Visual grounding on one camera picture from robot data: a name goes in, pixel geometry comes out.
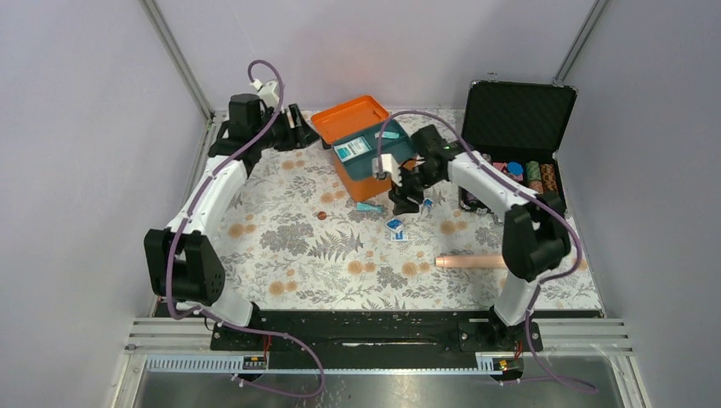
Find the orange plastic medicine box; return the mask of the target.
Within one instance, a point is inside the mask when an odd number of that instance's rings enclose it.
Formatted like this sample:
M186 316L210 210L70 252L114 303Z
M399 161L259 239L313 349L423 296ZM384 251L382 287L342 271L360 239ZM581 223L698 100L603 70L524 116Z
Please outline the orange plastic medicine box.
M343 102L311 117L323 147L331 151L338 177L356 202L368 201L391 188L391 180L376 179L372 169L378 132L388 117L389 112L370 95Z

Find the small teal sachet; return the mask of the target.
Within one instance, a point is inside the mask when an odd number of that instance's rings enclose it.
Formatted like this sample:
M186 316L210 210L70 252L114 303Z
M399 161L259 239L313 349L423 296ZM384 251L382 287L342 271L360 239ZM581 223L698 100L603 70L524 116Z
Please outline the small teal sachet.
M400 134L393 131L383 131L375 133L377 139L398 139Z

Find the medical gauze packet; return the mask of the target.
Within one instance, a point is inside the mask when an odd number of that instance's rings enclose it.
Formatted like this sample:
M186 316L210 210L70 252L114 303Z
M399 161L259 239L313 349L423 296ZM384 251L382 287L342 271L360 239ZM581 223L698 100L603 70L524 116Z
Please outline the medical gauze packet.
M371 146L368 144L364 137L359 137L345 141L341 144L333 146L338 159L341 162L347 162L354 158L361 156L371 150Z

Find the teal divided tray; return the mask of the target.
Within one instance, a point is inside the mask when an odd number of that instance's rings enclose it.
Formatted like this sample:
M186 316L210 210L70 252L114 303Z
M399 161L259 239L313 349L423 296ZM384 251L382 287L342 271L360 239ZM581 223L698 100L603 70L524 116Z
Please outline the teal divided tray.
M380 132L381 127L382 124L378 123L371 127L362 129L359 132L341 138L332 144L332 149L337 158L338 156L333 146L339 145L345 141L364 137L368 144L371 146L371 150L367 153L358 156L353 160L340 162L342 169L348 174L352 181L362 181L374 177L372 173L372 159L378 155L378 139L375 137L375 133ZM414 144L412 143L409 134L396 120L391 120L386 125L384 131L397 132L400 134L400 137L398 139L381 139L382 153L392 154L399 164L410 160L416 156L417 151L414 147Z

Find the blue white wipe packet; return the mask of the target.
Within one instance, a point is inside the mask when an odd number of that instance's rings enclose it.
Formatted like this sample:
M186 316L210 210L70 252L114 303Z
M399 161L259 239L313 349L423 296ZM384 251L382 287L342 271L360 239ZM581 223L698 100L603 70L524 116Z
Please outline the blue white wipe packet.
M407 233L403 222L398 218L392 218L385 223L385 227L390 233L391 241L406 241Z

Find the teal bandage sachet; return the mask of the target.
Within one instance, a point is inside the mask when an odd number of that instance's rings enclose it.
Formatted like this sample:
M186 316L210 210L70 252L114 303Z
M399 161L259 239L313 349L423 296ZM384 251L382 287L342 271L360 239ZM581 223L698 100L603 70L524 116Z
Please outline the teal bandage sachet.
M383 213L384 209L382 206L377 206L365 202L358 202L356 204L356 210L359 212L373 212L373 213Z

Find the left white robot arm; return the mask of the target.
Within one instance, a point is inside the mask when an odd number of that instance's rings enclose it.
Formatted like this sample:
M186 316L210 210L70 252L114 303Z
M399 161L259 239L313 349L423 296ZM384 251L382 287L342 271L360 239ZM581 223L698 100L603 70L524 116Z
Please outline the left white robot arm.
M265 150L300 150L319 137L296 104L274 108L255 94L231 96L198 184L167 226L150 229L144 238L152 291L176 304L170 313L179 318L210 314L232 326L231 338L243 349L261 344L264 328L252 319L255 306L227 283L213 242L225 211Z

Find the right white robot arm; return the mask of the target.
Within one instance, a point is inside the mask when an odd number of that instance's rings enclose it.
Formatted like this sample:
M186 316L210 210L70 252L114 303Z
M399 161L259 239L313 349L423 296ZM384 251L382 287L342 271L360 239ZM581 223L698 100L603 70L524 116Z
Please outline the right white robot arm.
M578 234L565 219L565 204L553 193L539 194L518 184L488 163L462 139L443 139L428 125L412 135L420 162L402 167L390 153L378 152L373 171L390 178L394 214L416 213L424 191L449 181L473 196L502 220L502 258L509 272L492 306L496 321L487 328L489 342L508 350L521 339L519 324L533 311L543 282L580 246Z

